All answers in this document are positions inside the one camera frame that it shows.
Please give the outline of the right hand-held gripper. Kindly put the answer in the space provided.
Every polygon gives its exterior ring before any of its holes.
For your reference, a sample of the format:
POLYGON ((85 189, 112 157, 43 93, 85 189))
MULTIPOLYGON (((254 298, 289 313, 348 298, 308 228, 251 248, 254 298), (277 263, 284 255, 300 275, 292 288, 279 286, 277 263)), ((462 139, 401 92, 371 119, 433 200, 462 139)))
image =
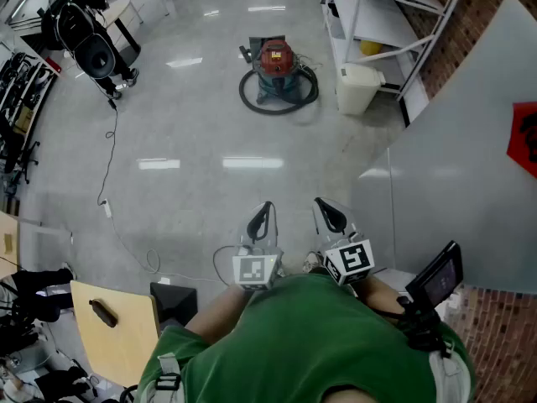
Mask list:
POLYGON ((339 285, 364 279, 375 267, 370 241, 356 230, 350 208, 341 203, 316 197, 312 211, 317 231, 321 265, 339 285))

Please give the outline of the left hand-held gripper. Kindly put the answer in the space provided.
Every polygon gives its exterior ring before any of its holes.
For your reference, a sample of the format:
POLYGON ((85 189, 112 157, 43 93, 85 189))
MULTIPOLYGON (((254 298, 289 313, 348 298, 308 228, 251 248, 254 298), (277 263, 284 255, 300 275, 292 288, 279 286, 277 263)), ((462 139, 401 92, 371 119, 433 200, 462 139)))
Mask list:
POLYGON ((269 290, 274 285, 281 267, 280 248, 252 248, 246 245, 260 243, 265 247, 277 245, 278 227, 276 209, 271 201, 257 205, 239 228, 240 244, 232 256, 234 283, 244 290, 269 290))

